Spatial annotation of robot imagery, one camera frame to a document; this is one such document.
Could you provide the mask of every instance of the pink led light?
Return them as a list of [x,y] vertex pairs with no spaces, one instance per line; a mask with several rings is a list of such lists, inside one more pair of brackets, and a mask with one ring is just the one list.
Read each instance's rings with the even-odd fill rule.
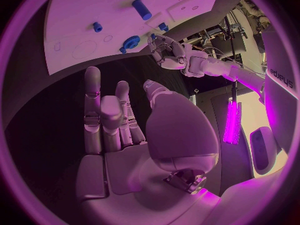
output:
[[241,130],[241,118],[242,118],[242,105],[239,102],[229,101],[227,110],[227,120],[224,132],[223,141],[228,144],[239,143],[240,130]]

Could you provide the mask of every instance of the robotic arm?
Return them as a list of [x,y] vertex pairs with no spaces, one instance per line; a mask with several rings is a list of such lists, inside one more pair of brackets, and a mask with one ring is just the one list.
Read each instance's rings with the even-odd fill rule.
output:
[[[264,103],[265,79],[253,71],[242,68],[236,62],[209,57],[204,51],[192,50],[191,44],[180,44],[160,34],[152,34],[148,38],[148,46],[155,61],[162,68],[181,70],[187,77],[201,78],[206,74],[223,76],[233,82],[238,81],[258,93],[260,101]],[[172,51],[174,56],[163,56],[164,49]]]

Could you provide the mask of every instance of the purple light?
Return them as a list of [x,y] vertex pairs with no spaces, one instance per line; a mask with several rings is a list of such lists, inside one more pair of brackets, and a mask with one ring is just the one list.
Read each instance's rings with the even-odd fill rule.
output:
[[223,141],[228,144],[239,143],[240,130],[241,130],[241,118],[242,118],[242,105],[239,102],[229,101],[227,110],[227,120],[224,132]]

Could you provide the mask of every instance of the blue cylinder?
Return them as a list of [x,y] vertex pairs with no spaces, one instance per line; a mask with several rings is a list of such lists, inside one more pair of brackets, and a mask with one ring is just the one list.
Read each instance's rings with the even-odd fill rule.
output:
[[132,3],[132,6],[135,8],[135,10],[138,12],[138,14],[141,16],[143,20],[148,20],[152,17],[151,12],[148,10],[148,8],[142,3],[141,0],[135,0]]
[[94,30],[95,30],[96,33],[101,32],[102,29],[103,29],[103,27],[101,26],[101,24],[98,23],[98,22],[94,22],[93,23],[93,28],[94,28]]

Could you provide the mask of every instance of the white robotic hand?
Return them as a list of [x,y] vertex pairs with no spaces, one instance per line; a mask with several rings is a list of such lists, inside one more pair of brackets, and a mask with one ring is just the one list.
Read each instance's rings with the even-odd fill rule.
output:
[[[129,85],[120,81],[115,96],[100,100],[100,71],[88,67],[85,72],[84,141],[88,154],[117,152],[130,145],[144,142],[129,100]],[[101,144],[100,125],[103,127],[104,146]]]
[[[172,38],[160,34],[152,34],[148,38],[148,46],[155,61],[165,69],[180,70],[187,77],[201,78],[209,76],[223,76],[230,81],[239,81],[246,87],[257,92],[260,101],[264,102],[265,79],[255,72],[242,68],[233,61],[222,61],[204,51],[192,50],[188,43],[180,44]],[[173,52],[174,56],[163,56],[162,50]]]

